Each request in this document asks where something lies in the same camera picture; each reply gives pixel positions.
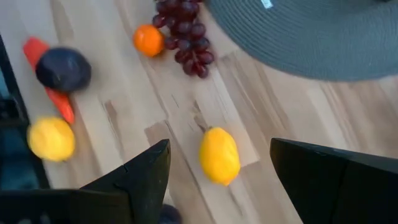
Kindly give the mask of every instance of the orange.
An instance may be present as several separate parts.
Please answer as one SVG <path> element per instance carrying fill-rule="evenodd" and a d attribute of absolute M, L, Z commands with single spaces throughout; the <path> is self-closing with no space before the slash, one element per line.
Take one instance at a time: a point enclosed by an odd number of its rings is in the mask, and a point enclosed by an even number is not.
<path fill-rule="evenodd" d="M 136 49 L 148 57 L 153 57 L 163 50 L 163 35 L 150 24 L 138 27 L 132 41 Z"/>

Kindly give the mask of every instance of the wood grain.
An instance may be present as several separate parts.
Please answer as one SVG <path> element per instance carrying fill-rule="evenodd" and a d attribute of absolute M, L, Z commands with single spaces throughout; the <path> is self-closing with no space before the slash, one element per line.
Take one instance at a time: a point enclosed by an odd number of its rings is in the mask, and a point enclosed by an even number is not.
<path fill-rule="evenodd" d="M 206 80 L 189 77 L 175 52 L 146 58 L 132 46 L 154 13 L 152 1 L 0 1 L 0 33 L 32 122 L 58 113 L 22 53 L 30 35 L 78 49 L 93 69 L 90 86 L 72 94 L 76 153 L 44 161 L 52 187 L 85 185 L 169 138 L 165 202 L 185 223 L 301 223 L 269 157 L 271 138 L 398 157 L 397 77 L 328 83 L 274 70 L 239 49 L 205 8 L 216 62 Z M 228 187 L 211 183 L 198 161 L 210 126 L 238 145 L 243 166 Z"/>

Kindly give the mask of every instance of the blue-gray mat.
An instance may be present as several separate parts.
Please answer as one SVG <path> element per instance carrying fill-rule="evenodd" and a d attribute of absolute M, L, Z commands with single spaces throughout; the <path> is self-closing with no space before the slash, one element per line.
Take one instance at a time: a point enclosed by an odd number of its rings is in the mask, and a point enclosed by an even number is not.
<path fill-rule="evenodd" d="M 276 69 L 331 81 L 398 73 L 398 1 L 205 0 L 243 50 Z"/>

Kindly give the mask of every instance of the red grape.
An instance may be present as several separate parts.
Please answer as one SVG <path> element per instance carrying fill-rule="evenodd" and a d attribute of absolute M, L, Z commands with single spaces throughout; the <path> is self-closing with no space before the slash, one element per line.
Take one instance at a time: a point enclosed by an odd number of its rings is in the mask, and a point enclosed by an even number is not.
<path fill-rule="evenodd" d="M 189 40 L 179 40 L 178 41 L 178 48 L 182 51 L 188 51 L 191 49 L 191 42 Z"/>
<path fill-rule="evenodd" d="M 199 11 L 199 5 L 196 2 L 183 2 L 181 3 L 181 11 L 184 15 L 195 15 Z"/>
<path fill-rule="evenodd" d="M 198 63 L 195 66 L 195 73 L 200 78 L 206 78 L 209 75 L 209 69 L 206 67 L 206 65 L 202 65 L 202 64 Z"/>
<path fill-rule="evenodd" d="M 173 29 L 170 29 L 170 35 L 172 35 L 174 37 L 180 37 L 181 36 L 180 32 L 177 29 L 175 29 L 175 27 Z"/>
<path fill-rule="evenodd" d="M 200 37 L 203 37 L 205 33 L 206 33 L 206 27 L 202 23 L 197 23 L 192 26 L 191 36 L 194 39 L 199 39 Z"/>
<path fill-rule="evenodd" d="M 187 74 L 187 75 L 194 75 L 194 74 L 195 74 L 193 68 L 194 68 L 193 59 L 188 59 L 188 60 L 182 65 L 182 69 L 184 70 L 185 74 Z"/>
<path fill-rule="evenodd" d="M 169 10 L 167 9 L 166 3 L 163 1 L 158 1 L 156 3 L 156 11 L 160 14 L 168 14 Z"/>
<path fill-rule="evenodd" d="M 197 18 L 197 15 L 189 15 L 189 14 L 179 14 L 178 18 L 181 21 L 189 21 L 191 23 L 193 23 L 193 21 Z"/>
<path fill-rule="evenodd" d="M 176 9 L 180 5 L 180 0 L 166 0 L 166 6 L 168 9 Z"/>
<path fill-rule="evenodd" d="M 210 46 L 209 40 L 206 37 L 202 37 L 201 39 L 193 43 L 193 50 L 195 52 L 203 52 L 207 48 L 209 48 L 209 46 Z"/>
<path fill-rule="evenodd" d="M 156 15 L 156 16 L 154 16 L 154 17 L 152 18 L 152 24 L 153 24 L 156 28 L 161 28 L 161 27 L 163 27 L 163 26 L 166 24 L 165 19 L 166 19 L 166 18 L 165 18 L 164 16 L 158 14 L 158 15 Z"/>
<path fill-rule="evenodd" d="M 178 39 L 176 37 L 167 37 L 164 39 L 164 47 L 169 50 L 177 48 Z"/>
<path fill-rule="evenodd" d="M 212 53 L 210 52 L 201 52 L 199 54 L 197 54 L 197 58 L 199 59 L 199 61 L 205 65 L 208 65 L 212 62 L 214 62 L 214 56 Z"/>
<path fill-rule="evenodd" d="M 166 18 L 166 25 L 169 29 L 173 29 L 173 27 L 176 25 L 177 19 L 175 17 L 168 17 Z"/>
<path fill-rule="evenodd" d="M 187 60 L 189 60 L 189 59 L 192 59 L 193 58 L 193 55 L 192 55 L 192 52 L 184 52 L 184 51 L 181 51 L 181 50 L 179 50 L 175 55 L 174 55 L 174 60 L 177 62 L 177 63 L 184 63 L 184 62 L 186 62 Z"/>
<path fill-rule="evenodd" d="M 189 33 L 191 31 L 192 28 L 192 23 L 191 22 L 181 22 L 178 26 L 177 26 L 177 30 L 181 33 L 181 34 L 186 34 Z"/>

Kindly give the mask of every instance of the white label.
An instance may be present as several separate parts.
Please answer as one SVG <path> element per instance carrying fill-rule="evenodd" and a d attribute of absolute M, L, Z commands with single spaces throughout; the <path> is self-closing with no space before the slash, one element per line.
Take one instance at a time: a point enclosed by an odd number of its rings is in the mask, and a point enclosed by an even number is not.
<path fill-rule="evenodd" d="M 269 9 L 270 7 L 272 7 L 272 2 L 271 0 L 261 0 L 262 5 L 266 8 Z"/>

